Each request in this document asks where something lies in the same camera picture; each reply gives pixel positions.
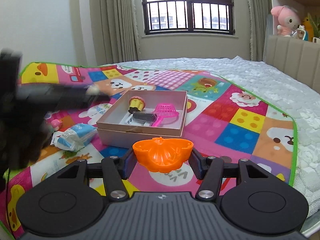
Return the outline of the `pink pig figurine toy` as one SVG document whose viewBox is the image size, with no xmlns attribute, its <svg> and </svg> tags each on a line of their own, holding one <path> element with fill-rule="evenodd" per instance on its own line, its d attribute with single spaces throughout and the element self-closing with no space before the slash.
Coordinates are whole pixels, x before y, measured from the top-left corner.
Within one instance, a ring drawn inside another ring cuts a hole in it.
<svg viewBox="0 0 320 240">
<path fill-rule="evenodd" d="M 56 132 L 62 127 L 63 122 L 61 119 L 54 119 L 50 122 L 50 125 L 53 128 L 53 130 Z"/>
</svg>

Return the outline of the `orange plastic toy mould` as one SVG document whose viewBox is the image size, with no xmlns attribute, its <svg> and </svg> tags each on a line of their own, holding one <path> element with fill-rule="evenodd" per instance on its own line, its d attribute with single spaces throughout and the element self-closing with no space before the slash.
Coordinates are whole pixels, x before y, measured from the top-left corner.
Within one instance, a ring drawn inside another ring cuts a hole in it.
<svg viewBox="0 0 320 240">
<path fill-rule="evenodd" d="M 132 145 L 140 165 L 150 172 L 178 170 L 189 159 L 194 143 L 187 139 L 163 137 L 141 140 Z"/>
</svg>

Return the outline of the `blue white wipes pack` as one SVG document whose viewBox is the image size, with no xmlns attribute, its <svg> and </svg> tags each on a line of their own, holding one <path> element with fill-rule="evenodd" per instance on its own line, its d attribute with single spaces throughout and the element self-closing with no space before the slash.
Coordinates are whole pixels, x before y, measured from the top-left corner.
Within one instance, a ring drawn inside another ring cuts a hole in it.
<svg viewBox="0 0 320 240">
<path fill-rule="evenodd" d="M 89 124 L 79 123 L 64 132 L 53 134 L 51 145 L 64 151 L 78 152 L 97 135 L 97 129 Z"/>
</svg>

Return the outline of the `pink plastic basket scoop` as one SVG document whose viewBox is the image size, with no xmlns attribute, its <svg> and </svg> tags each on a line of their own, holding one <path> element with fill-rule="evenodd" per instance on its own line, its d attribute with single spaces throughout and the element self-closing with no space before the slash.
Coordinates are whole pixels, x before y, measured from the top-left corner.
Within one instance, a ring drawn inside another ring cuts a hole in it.
<svg viewBox="0 0 320 240">
<path fill-rule="evenodd" d="M 152 124 L 152 127 L 158 127 L 166 118 L 176 118 L 179 116 L 173 103 L 158 104 L 153 114 L 156 115 L 156 121 Z"/>
</svg>

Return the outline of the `colourful cartoon play mat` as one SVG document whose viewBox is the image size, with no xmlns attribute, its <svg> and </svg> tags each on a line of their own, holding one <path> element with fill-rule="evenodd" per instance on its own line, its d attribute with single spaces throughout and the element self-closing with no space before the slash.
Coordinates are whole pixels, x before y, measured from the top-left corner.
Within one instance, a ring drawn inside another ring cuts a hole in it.
<svg viewBox="0 0 320 240">
<path fill-rule="evenodd" d="M 55 133 L 1 183 L 11 239 L 302 239 L 294 120 L 201 70 L 29 64 L 7 116 Z"/>
</svg>

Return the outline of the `pink cardboard box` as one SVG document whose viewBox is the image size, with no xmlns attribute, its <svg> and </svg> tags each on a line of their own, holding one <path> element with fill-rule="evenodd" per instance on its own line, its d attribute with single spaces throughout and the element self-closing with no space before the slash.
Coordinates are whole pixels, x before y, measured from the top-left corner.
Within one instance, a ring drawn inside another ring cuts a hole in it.
<svg viewBox="0 0 320 240">
<path fill-rule="evenodd" d="M 130 148 L 154 137 L 180 138 L 187 112 L 187 92 L 127 91 L 97 121 L 104 145 Z"/>
</svg>

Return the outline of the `black cylinder toy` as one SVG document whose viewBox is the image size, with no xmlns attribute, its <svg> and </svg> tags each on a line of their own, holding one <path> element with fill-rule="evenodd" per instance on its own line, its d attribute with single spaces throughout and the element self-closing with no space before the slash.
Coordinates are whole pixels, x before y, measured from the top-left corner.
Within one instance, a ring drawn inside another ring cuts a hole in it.
<svg viewBox="0 0 320 240">
<path fill-rule="evenodd" d="M 151 126 L 157 120 L 157 115 L 154 113 L 135 112 L 133 113 L 133 119 L 141 126 Z"/>
</svg>

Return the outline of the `beige curtain left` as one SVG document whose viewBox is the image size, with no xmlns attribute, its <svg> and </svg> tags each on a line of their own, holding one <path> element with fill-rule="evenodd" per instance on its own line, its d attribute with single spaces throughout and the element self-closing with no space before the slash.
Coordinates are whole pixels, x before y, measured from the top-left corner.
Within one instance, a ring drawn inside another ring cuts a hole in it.
<svg viewBox="0 0 320 240">
<path fill-rule="evenodd" d="M 134 0 L 69 0 L 79 64 L 137 61 L 140 56 Z"/>
</svg>

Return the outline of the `beige curtain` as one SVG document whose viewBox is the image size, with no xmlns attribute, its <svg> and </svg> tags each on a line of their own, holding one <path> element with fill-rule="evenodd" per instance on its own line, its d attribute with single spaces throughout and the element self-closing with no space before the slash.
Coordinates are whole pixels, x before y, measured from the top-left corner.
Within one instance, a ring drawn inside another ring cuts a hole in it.
<svg viewBox="0 0 320 240">
<path fill-rule="evenodd" d="M 251 61 L 262 61 L 267 27 L 267 17 L 271 11 L 271 0 L 248 0 L 250 21 Z"/>
<path fill-rule="evenodd" d="M 79 64 L 137 61 L 140 56 L 134 0 L 69 0 Z"/>
</svg>

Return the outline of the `beige upholstered headboard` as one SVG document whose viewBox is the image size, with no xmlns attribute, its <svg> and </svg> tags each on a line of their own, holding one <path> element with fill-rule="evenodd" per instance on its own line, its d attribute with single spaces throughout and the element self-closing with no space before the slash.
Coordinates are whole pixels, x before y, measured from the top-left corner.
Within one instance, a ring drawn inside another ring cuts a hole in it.
<svg viewBox="0 0 320 240">
<path fill-rule="evenodd" d="M 263 61 L 319 92 L 319 44 L 270 35 Z"/>
</svg>

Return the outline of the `small white blue figurine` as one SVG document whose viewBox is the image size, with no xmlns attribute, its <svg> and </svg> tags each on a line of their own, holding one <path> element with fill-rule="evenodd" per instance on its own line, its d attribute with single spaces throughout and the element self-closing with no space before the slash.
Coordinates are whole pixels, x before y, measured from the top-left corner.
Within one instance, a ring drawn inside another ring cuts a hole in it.
<svg viewBox="0 0 320 240">
<path fill-rule="evenodd" d="M 298 28 L 292 33 L 292 38 L 308 41 L 308 32 L 305 30 L 304 25 L 299 25 Z"/>
</svg>

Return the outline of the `pink plush rabbit doll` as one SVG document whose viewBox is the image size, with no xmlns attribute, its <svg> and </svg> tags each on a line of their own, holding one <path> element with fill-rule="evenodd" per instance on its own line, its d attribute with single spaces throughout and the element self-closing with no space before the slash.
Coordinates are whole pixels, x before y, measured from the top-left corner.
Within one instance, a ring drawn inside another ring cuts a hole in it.
<svg viewBox="0 0 320 240">
<path fill-rule="evenodd" d="M 301 25 L 297 13 L 286 5 L 273 7 L 271 15 L 277 20 L 277 35 L 279 36 L 291 36 Z"/>
</svg>

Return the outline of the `yellow plush toy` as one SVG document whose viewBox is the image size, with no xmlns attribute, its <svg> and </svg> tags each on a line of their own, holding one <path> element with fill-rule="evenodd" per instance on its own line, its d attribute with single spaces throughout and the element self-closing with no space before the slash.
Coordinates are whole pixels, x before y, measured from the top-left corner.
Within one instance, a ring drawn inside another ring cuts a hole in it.
<svg viewBox="0 0 320 240">
<path fill-rule="evenodd" d="M 304 18 L 304 20 L 302 21 L 302 25 L 304 25 L 305 31 L 308 33 L 308 41 L 312 42 L 314 31 L 308 16 Z"/>
</svg>

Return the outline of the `potted green plant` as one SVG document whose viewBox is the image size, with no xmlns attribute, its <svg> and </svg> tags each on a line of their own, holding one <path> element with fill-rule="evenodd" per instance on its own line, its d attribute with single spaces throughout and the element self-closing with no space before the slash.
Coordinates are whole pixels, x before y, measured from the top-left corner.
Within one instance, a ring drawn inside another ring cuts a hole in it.
<svg viewBox="0 0 320 240">
<path fill-rule="evenodd" d="M 319 17 L 318 16 L 311 16 L 311 14 L 308 13 L 308 19 L 309 19 L 309 22 L 313 28 L 314 37 L 319 38 L 319 36 L 320 36 Z"/>
</svg>

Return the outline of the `beige curtain right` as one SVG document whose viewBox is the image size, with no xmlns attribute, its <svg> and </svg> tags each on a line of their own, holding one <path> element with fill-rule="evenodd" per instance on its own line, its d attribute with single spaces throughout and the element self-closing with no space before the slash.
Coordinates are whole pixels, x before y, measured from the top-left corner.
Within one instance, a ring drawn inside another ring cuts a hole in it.
<svg viewBox="0 0 320 240">
<path fill-rule="evenodd" d="M 271 0 L 248 0 L 250 21 L 251 61 L 262 61 L 267 27 L 267 17 L 271 11 Z"/>
</svg>

